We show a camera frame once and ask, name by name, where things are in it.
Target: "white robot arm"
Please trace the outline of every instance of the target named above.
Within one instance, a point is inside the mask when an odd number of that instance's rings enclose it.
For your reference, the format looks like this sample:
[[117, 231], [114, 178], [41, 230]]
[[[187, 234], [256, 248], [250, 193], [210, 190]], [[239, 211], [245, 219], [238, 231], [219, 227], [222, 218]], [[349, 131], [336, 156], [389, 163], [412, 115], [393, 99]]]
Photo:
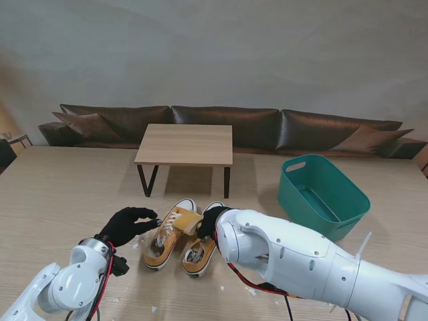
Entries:
[[76, 311], [71, 320], [85, 320], [101, 286], [101, 275], [112, 263], [111, 247], [98, 239], [85, 239], [73, 248], [70, 264], [56, 263], [42, 269], [0, 321], [43, 321], [35, 312], [35, 301], [47, 313]]
[[391, 321], [412, 296], [405, 320], [428, 320], [428, 275], [371, 264], [285, 219], [232, 209], [217, 220], [217, 240], [228, 263], [251, 268], [299, 297], [336, 304], [370, 321]]

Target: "black metal table leg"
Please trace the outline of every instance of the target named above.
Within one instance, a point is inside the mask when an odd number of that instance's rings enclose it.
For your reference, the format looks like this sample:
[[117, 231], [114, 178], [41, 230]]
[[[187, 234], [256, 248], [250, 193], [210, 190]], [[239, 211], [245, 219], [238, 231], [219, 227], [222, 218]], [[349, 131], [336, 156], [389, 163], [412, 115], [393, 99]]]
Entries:
[[150, 197], [150, 195], [152, 194], [154, 180], [156, 179], [156, 174], [158, 173], [159, 165], [154, 166], [152, 177], [150, 178], [150, 183], [148, 184], [148, 187], [146, 183], [146, 178], [144, 177], [144, 172], [142, 171], [142, 166], [137, 165], [136, 167], [138, 169], [138, 173], [140, 174], [140, 180], [141, 180], [142, 189], [144, 189], [144, 195], [146, 195], [146, 197]]
[[229, 198], [230, 167], [225, 167], [225, 199]]

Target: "white sole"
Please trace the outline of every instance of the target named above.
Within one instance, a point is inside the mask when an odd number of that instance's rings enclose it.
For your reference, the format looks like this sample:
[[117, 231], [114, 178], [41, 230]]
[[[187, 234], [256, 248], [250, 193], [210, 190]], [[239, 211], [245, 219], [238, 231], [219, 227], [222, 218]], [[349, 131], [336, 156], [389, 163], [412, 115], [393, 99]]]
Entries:
[[[214, 203], [218, 203], [218, 204], [221, 204], [220, 206], [224, 206], [224, 204], [223, 204], [222, 202], [212, 202], [211, 204], [209, 204], [209, 205], [208, 205], [208, 206], [203, 210], [202, 214], [204, 214], [206, 211], [208, 211], [208, 209], [211, 209], [211, 206], [212, 206], [212, 204], [214, 204]], [[205, 266], [203, 267], [203, 269], [202, 269], [201, 271], [198, 271], [198, 272], [188, 272], [188, 271], [184, 268], [184, 266], [183, 266], [183, 269], [184, 269], [184, 271], [186, 272], [186, 274], [187, 274], [188, 276], [192, 277], [192, 278], [198, 278], [198, 277], [202, 276], [202, 275], [205, 273], [205, 271], [207, 271], [207, 268], [208, 268], [209, 262], [211, 261], [211, 258], [213, 257], [214, 252], [215, 252], [215, 250], [216, 250], [216, 249], [217, 249], [217, 247], [214, 247], [214, 250], [213, 250], [213, 251], [211, 252], [211, 254], [209, 255], [209, 259], [208, 259], [207, 264], [205, 264]]]
[[[190, 211], [196, 211], [196, 203], [194, 202], [194, 200], [192, 200], [192, 199], [182, 199], [181, 201], [179, 201], [179, 202], [177, 202], [174, 206], [172, 206], [171, 207], [171, 209], [169, 210], [169, 211], [167, 211], [167, 214], [165, 215], [165, 217], [164, 217], [164, 219], [163, 219], [163, 221], [162, 221], [162, 223], [165, 221], [165, 219], [168, 217], [168, 214], [173, 210], [173, 208], [174, 207], [176, 207], [178, 204], [180, 204], [182, 201], [185, 201], [185, 200], [188, 200], [188, 201], [190, 201], [191, 203], [192, 203], [192, 208], [191, 209], [188, 209], [188, 210], [190, 210]], [[180, 240], [180, 238], [181, 238], [181, 236], [182, 236], [183, 234], [181, 234], [180, 236], [179, 236], [179, 238], [177, 239], [177, 241], [175, 242], [175, 244], [174, 244], [174, 247], [176, 246], [176, 244], [179, 242], [179, 240]], [[174, 250], [174, 247], [171, 249], [171, 252], [169, 252], [169, 254], [168, 254], [168, 257], [167, 257], [167, 259], [165, 260], [165, 262], [163, 262], [162, 264], [160, 264], [160, 265], [148, 265], [147, 264], [147, 262], [146, 262], [146, 260], [144, 261], [144, 264], [146, 265], [146, 267], [148, 267], [150, 270], [152, 270], [152, 271], [160, 271], [160, 270], [162, 270], [165, 266], [166, 266], [166, 264], [167, 264], [167, 262], [168, 262], [168, 260], [169, 260], [169, 258], [170, 258], [170, 256], [171, 256], [171, 254], [173, 253], [173, 250]]]

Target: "basket handle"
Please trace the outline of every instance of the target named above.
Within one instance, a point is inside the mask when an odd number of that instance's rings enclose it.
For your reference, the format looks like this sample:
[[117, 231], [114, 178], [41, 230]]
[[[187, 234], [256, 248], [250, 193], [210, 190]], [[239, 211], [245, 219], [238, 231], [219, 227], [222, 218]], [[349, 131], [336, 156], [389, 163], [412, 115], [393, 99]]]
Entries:
[[298, 162], [291, 162], [292, 164], [288, 164], [287, 168], [285, 169], [285, 171], [288, 172], [292, 172], [292, 171], [296, 171], [298, 169], [302, 169], [306, 166], [306, 162], [305, 161], [301, 161], [300, 159], [298, 159]]

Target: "wooden table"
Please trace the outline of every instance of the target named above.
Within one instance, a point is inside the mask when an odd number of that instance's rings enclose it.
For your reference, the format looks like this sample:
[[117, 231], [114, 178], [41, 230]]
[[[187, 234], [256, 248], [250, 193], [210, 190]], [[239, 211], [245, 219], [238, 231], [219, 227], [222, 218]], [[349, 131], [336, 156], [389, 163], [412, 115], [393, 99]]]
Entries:
[[[71, 249], [98, 233], [116, 211], [127, 206], [154, 209], [159, 218], [179, 199], [191, 197], [199, 208], [223, 197], [220, 167], [159, 171], [153, 194], [141, 197], [136, 150], [33, 146], [25, 149], [0, 175], [0, 315], [10, 307], [36, 273], [51, 262], [67, 266]], [[227, 206], [255, 209], [274, 217], [288, 216], [276, 202], [281, 166], [287, 156], [234, 154]], [[362, 258], [385, 268], [426, 274], [428, 255], [428, 182], [411, 160], [331, 158], [370, 198], [371, 210], [338, 244], [355, 254], [367, 233], [373, 235]], [[194, 179], [191, 173], [210, 175]], [[284, 299], [253, 296], [214, 254], [207, 272], [189, 278], [181, 266], [186, 240], [177, 244], [167, 266], [152, 272], [142, 253], [153, 232], [118, 248], [130, 271], [111, 277], [102, 300], [106, 321], [284, 321]], [[257, 276], [243, 269], [250, 280]], [[295, 321], [344, 321], [340, 308], [290, 299]], [[47, 320], [64, 321], [65, 315]]]
[[23, 142], [25, 139], [28, 140], [28, 143], [30, 144], [30, 146], [33, 146], [33, 143], [30, 141], [27, 134], [13, 136], [12, 138], [8, 139], [7, 142], [9, 143], [9, 145], [15, 144], [16, 142], [20, 142], [22, 146], [24, 146], [24, 148], [27, 148]]
[[[224, 167], [224, 197], [228, 199], [233, 164], [232, 126], [149, 124], [135, 164], [147, 197], [152, 193], [159, 165]], [[142, 165], [154, 165], [148, 185]]]

